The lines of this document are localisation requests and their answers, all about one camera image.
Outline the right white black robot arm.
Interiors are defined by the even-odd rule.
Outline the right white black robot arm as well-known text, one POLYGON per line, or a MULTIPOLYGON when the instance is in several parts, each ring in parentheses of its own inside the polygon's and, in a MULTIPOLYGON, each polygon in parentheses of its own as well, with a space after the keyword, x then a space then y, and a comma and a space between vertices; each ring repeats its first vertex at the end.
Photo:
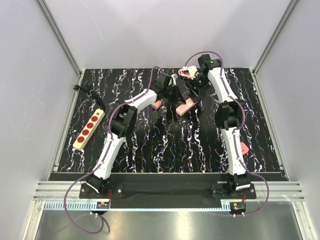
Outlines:
POLYGON ((249 171, 244 166, 240 141, 240 130, 246 121, 245 102, 239 100, 231 89, 225 75, 224 62, 218 53, 200 51, 192 57, 197 55, 199 68, 190 74, 186 85, 194 102, 202 100, 209 89, 215 90, 219 106, 214 123, 222 133, 228 157, 228 180, 220 194, 228 194, 236 199, 248 191, 251 185, 249 171))

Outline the pink charger plug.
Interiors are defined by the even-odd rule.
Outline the pink charger plug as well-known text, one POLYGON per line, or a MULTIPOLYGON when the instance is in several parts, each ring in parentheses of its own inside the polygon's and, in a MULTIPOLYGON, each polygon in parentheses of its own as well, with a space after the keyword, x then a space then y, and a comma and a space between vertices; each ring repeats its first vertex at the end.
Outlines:
POLYGON ((156 102, 154 102, 151 106, 154 110, 158 110, 162 105, 162 101, 161 100, 158 100, 156 102))

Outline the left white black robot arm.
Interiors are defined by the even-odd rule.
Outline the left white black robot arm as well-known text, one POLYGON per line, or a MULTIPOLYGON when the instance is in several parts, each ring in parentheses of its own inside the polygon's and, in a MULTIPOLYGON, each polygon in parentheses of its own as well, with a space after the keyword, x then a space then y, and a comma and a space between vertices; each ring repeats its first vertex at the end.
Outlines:
POLYGON ((148 85, 138 95, 117 103, 108 121, 108 132, 104 148, 92 173, 87 177, 86 185, 97 198, 103 198, 108 193, 108 179, 118 152, 135 129, 137 116, 148 106, 155 107, 162 99, 171 104, 185 104, 178 87, 178 75, 160 73, 158 78, 148 85))

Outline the pink power strip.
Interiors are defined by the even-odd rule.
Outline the pink power strip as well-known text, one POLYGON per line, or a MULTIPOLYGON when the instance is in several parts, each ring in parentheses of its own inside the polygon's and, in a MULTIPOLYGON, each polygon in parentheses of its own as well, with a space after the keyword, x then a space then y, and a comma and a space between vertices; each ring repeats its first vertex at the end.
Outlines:
POLYGON ((193 102, 191 98, 188 98, 184 104, 179 105, 176 108, 176 113, 179 116, 183 116, 185 113, 187 113, 191 108, 193 108, 196 105, 197 102, 193 102))

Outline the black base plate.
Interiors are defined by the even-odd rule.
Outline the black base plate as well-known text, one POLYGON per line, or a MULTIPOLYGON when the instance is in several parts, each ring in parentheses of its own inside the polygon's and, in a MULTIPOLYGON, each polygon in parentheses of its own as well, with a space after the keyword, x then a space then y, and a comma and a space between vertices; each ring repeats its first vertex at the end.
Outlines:
POLYGON ((238 183, 249 184, 249 187, 236 190, 227 173, 113 173, 107 180, 100 180, 95 185, 99 192, 82 181, 79 197, 81 199, 98 199, 108 197, 113 199, 147 195, 191 195, 213 199, 242 199, 257 198, 254 184, 249 180, 238 178, 238 183))

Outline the pink flat adapter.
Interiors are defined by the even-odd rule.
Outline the pink flat adapter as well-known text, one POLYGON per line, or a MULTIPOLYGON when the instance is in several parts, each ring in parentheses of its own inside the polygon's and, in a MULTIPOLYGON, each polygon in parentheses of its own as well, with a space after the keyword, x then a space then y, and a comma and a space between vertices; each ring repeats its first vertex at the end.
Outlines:
POLYGON ((250 149, 248 148, 248 146, 244 142, 241 142, 240 146, 241 146, 242 154, 246 155, 249 152, 250 149))

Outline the black marbled mat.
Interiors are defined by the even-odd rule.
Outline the black marbled mat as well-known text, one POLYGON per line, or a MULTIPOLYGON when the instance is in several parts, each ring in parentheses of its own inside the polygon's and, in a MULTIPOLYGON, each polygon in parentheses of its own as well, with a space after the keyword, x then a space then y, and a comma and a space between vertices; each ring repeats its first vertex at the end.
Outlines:
MULTIPOLYGON (((249 151, 244 156, 251 172, 278 172, 279 161, 258 97, 247 68, 227 68, 227 81, 236 96, 245 101, 246 122, 240 140, 249 151)), ((141 93, 158 70, 86 69, 82 86, 92 86, 105 105, 105 117, 83 151, 73 144, 89 118, 98 109, 86 93, 79 91, 57 171, 87 173, 96 165, 108 131, 108 120, 117 100, 141 93)), ((226 145, 215 126, 219 101, 213 89, 183 116, 163 101, 157 110, 147 107, 138 115, 131 136, 121 146, 113 164, 114 173, 219 173, 228 169, 226 145)))

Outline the beige red power strip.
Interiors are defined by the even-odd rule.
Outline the beige red power strip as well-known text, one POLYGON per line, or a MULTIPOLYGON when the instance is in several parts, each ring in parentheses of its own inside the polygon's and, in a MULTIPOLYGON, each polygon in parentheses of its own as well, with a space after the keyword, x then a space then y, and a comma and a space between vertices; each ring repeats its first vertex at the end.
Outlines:
POLYGON ((89 139, 97 129, 98 125, 100 124, 104 116, 105 112, 102 109, 95 110, 95 112, 90 117, 90 119, 88 120, 88 122, 76 138, 75 142, 73 143, 73 149, 78 151, 84 150, 86 144, 88 143, 89 139))

